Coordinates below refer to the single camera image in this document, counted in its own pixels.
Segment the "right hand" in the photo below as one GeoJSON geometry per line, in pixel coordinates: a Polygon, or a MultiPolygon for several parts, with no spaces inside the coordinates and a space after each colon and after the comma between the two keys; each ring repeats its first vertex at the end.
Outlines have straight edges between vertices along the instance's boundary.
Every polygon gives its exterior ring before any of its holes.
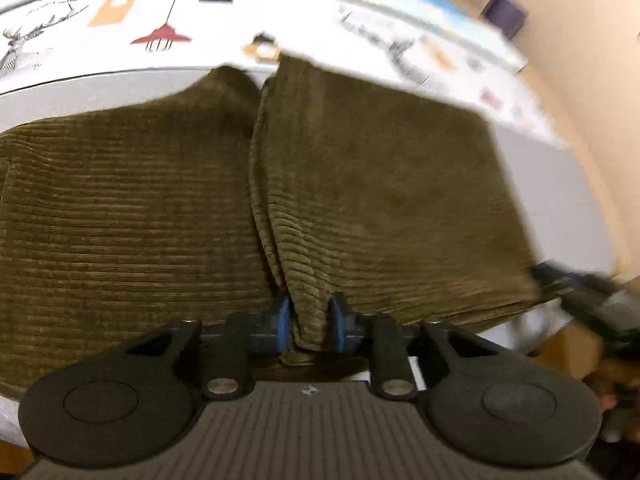
{"type": "Polygon", "coordinates": [[[639,443],[639,360],[621,359],[620,352],[601,344],[596,362],[582,382],[597,397],[605,437],[639,443]]]}

